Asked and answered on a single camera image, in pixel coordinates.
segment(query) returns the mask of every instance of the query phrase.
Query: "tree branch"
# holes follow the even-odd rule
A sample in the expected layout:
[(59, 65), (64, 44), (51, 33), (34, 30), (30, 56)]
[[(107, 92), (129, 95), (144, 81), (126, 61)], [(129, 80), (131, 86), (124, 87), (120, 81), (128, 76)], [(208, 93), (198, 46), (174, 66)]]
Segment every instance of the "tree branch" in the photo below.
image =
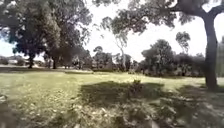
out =
[(167, 8), (167, 10), (171, 12), (183, 12), (187, 15), (198, 16), (201, 18), (205, 17), (205, 15), (207, 14), (205, 10), (202, 9), (202, 7), (192, 9), (192, 8), (180, 7), (178, 3), (174, 7)]
[(208, 14), (212, 15), (213, 17), (216, 17), (218, 14), (224, 12), (224, 5), (219, 5), (216, 7), (213, 7)]

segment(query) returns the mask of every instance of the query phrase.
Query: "bush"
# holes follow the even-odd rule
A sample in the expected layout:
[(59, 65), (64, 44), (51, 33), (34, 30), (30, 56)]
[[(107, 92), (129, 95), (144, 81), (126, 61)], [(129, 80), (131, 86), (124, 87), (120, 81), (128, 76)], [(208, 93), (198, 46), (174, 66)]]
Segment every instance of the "bush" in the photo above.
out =
[(24, 63), (25, 63), (25, 61), (23, 60), (23, 59), (19, 59), (18, 61), (17, 61), (17, 66), (23, 66), (24, 65)]
[(8, 65), (9, 64), (9, 61), (8, 61), (7, 58), (2, 58), (2, 59), (0, 59), (0, 64)]

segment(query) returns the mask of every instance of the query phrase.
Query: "ground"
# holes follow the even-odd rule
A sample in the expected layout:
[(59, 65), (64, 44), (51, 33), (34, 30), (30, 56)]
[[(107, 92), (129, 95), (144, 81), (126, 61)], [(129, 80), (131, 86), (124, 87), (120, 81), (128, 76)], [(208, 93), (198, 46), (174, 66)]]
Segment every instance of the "ground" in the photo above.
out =
[[(135, 79), (143, 89), (127, 95)], [(0, 94), (6, 128), (224, 127), (224, 94), (203, 78), (0, 68)]]

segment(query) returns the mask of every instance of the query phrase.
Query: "white sky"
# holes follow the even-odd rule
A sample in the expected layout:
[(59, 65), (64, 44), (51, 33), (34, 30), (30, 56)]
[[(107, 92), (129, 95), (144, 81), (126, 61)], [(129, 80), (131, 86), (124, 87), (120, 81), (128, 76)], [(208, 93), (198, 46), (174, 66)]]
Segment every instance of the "white sky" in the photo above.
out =
[[(205, 6), (206, 10), (209, 10), (215, 5)], [(98, 8), (91, 6), (90, 12), (93, 13), (93, 22), (92, 24), (100, 24), (102, 19), (106, 16), (114, 17), (116, 16), (117, 9), (121, 8), (117, 5), (110, 5), (107, 7), (100, 6)], [(125, 52), (133, 57), (137, 61), (141, 61), (144, 58), (141, 55), (143, 50), (149, 49), (150, 45), (155, 43), (158, 39), (167, 40), (172, 49), (179, 53), (181, 48), (178, 43), (175, 41), (176, 33), (179, 31), (186, 31), (191, 36), (191, 41), (189, 42), (190, 54), (197, 54), (205, 52), (206, 47), (206, 35), (204, 30), (204, 23), (200, 18), (196, 18), (191, 23), (188, 23), (184, 26), (181, 26), (177, 21), (175, 21), (176, 27), (174, 29), (168, 28), (166, 26), (154, 26), (152, 24), (148, 25), (148, 29), (142, 33), (138, 34), (129, 34), (128, 35), (128, 45), (125, 48)], [(220, 41), (224, 35), (224, 14), (220, 14), (215, 19), (215, 29), (217, 33), (217, 38)], [(95, 29), (92, 30), (92, 35), (90, 37), (90, 42), (85, 46), (86, 49), (91, 51), (91, 55), (94, 55), (93, 49), (96, 46), (102, 46), (105, 52), (112, 54), (119, 53), (118, 47), (115, 45), (114, 37), (111, 33), (104, 31), (104, 39), (101, 38), (102, 32), (98, 32)], [(12, 54), (12, 45), (0, 41), (0, 55), (10, 56)]]

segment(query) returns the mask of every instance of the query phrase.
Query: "tree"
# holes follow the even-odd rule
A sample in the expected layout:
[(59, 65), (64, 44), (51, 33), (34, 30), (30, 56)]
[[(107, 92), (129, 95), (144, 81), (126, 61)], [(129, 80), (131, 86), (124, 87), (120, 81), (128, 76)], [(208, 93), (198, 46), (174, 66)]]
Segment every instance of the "tree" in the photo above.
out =
[(164, 76), (172, 71), (173, 51), (166, 40), (159, 39), (149, 50), (142, 52), (148, 70), (156, 76)]
[[(105, 30), (110, 31), (113, 33), (113, 28), (112, 28), (112, 19), (110, 17), (105, 17), (102, 20), (101, 27)], [(122, 54), (122, 66), (123, 70), (127, 71), (126, 67), (126, 55), (124, 52), (124, 48), (127, 47), (127, 32), (120, 32), (120, 33), (113, 33), (115, 37), (115, 44), (117, 47), (120, 49), (121, 54)]]
[(95, 49), (93, 50), (93, 52), (96, 52), (96, 53), (103, 52), (103, 48), (101, 46), (97, 46), (97, 47), (95, 47)]
[(182, 48), (183, 52), (188, 54), (189, 44), (188, 41), (190, 40), (190, 35), (187, 32), (178, 32), (176, 35), (176, 41)]
[[(215, 72), (217, 38), (214, 28), (214, 19), (218, 14), (223, 12), (224, 1), (150, 0), (143, 4), (140, 4), (139, 0), (132, 0), (131, 2), (132, 4), (129, 4), (128, 10), (121, 10), (118, 16), (113, 20), (114, 33), (129, 30), (143, 32), (146, 30), (147, 23), (153, 23), (155, 25), (165, 24), (169, 27), (175, 27), (173, 21), (177, 18), (177, 14), (180, 15), (179, 21), (182, 24), (192, 21), (195, 16), (202, 18), (207, 36), (205, 81), (208, 89), (216, 90), (218, 88)], [(206, 12), (202, 7), (209, 2), (216, 2), (218, 5)]]
[(91, 22), (91, 15), (82, 0), (23, 0), (15, 1), (12, 8), (9, 8), (8, 1), (12, 2), (6, 0), (0, 6), (3, 15), (0, 26), (9, 28), (8, 31), (2, 32), (6, 36), (9, 35), (10, 42), (17, 44), (22, 42), (23, 45), (20, 45), (17, 51), (22, 53), (36, 51), (24, 53), (32, 54), (30, 60), (39, 52), (43, 52), (43, 50), (36, 50), (39, 49), (37, 45), (43, 45), (45, 54), (53, 59), (55, 69), (61, 58), (64, 61), (71, 60), (74, 47), (86, 43), (89, 32), (83, 24), (88, 25)]
[(222, 38), (222, 41), (218, 44), (216, 70), (219, 77), (224, 76), (224, 37)]

